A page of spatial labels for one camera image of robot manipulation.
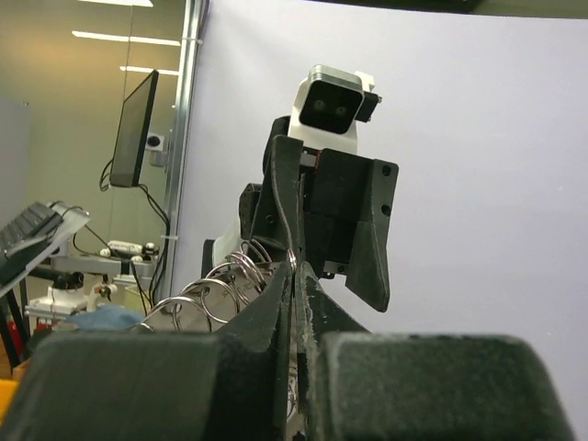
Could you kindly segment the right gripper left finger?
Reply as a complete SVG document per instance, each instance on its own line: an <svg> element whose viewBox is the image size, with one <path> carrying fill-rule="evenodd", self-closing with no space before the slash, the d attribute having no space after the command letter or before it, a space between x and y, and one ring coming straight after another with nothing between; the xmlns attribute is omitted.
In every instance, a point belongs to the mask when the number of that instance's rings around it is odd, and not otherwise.
<svg viewBox="0 0 588 441"><path fill-rule="evenodd" d="M38 347L4 440L281 440L292 272L211 334L57 332Z"/></svg>

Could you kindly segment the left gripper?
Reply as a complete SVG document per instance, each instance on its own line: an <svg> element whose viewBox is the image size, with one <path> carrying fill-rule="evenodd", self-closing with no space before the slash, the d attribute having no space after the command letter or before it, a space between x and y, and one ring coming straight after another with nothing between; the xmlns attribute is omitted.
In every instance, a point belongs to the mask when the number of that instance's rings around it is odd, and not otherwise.
<svg viewBox="0 0 588 441"><path fill-rule="evenodd" d="M314 150L275 119L263 154L263 181L239 198L240 235L276 260L307 262L317 277L345 286L373 310L390 303L387 240L399 176L395 163Z"/></svg>

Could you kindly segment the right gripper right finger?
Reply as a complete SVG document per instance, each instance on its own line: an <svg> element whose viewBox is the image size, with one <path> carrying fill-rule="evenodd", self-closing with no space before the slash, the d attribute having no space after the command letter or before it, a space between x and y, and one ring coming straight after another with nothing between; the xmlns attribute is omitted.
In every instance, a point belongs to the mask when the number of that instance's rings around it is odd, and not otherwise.
<svg viewBox="0 0 588 441"><path fill-rule="evenodd" d="M373 334L296 274L300 410L310 440L571 440L535 350L509 335Z"/></svg>

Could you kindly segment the metal ring key organizer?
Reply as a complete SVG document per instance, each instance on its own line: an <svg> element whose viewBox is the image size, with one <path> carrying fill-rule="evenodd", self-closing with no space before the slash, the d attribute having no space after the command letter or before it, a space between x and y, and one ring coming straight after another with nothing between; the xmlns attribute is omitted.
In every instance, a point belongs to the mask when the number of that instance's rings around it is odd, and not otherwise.
<svg viewBox="0 0 588 441"><path fill-rule="evenodd" d="M262 294L277 268L256 239L244 240L201 279L159 301L132 331L209 332L219 330Z"/></svg>

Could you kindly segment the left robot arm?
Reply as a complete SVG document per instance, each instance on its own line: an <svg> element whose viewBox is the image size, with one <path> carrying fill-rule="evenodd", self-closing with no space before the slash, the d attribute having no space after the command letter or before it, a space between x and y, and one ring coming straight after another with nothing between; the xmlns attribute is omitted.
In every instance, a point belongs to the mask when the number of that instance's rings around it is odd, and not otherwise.
<svg viewBox="0 0 588 441"><path fill-rule="evenodd" d="M277 261L292 250L318 278L345 285L373 310L390 303L387 241L400 168L288 136L289 117L275 119L263 156L264 178L239 197L231 228L204 245L209 270L247 242Z"/></svg>

